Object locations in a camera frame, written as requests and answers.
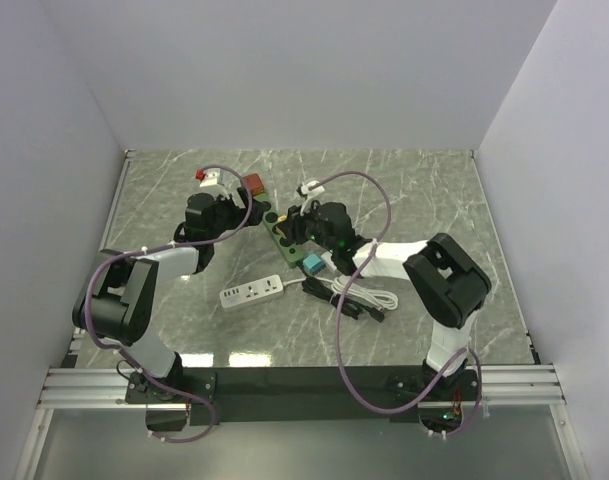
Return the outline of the green power strip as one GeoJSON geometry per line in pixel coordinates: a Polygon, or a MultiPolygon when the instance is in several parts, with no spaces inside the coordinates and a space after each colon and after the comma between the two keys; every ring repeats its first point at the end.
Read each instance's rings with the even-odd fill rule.
{"type": "Polygon", "coordinates": [[[254,197],[265,207],[262,217],[262,224],[267,230],[269,237],[275,244],[283,260],[289,268],[295,268],[297,264],[305,258],[304,250],[293,241],[288,240],[284,233],[278,228],[280,215],[267,193],[261,193],[254,197]]]}

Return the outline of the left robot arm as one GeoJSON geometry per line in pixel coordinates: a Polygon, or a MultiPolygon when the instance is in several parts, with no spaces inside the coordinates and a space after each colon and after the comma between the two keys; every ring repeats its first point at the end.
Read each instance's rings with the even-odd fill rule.
{"type": "Polygon", "coordinates": [[[246,226],[257,226],[270,209],[267,201],[198,193],[190,196],[185,219],[166,249],[140,248],[133,254],[100,250],[73,307],[72,322],[102,349],[118,351],[160,401],[177,399],[186,387],[181,356],[149,329],[158,284],[202,272],[214,244],[246,226]]]}

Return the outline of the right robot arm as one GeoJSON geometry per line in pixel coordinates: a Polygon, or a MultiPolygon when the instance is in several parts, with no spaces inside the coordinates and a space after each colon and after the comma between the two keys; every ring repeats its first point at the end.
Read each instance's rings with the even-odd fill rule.
{"type": "Polygon", "coordinates": [[[391,278],[410,282],[433,319],[431,344],[423,361],[423,387],[444,399],[458,386],[473,319],[491,290],[489,276],[446,233],[410,243],[387,243],[359,235],[344,204],[313,201],[306,211],[293,206],[277,229],[301,245],[311,241],[328,253],[345,281],[391,278]]]}

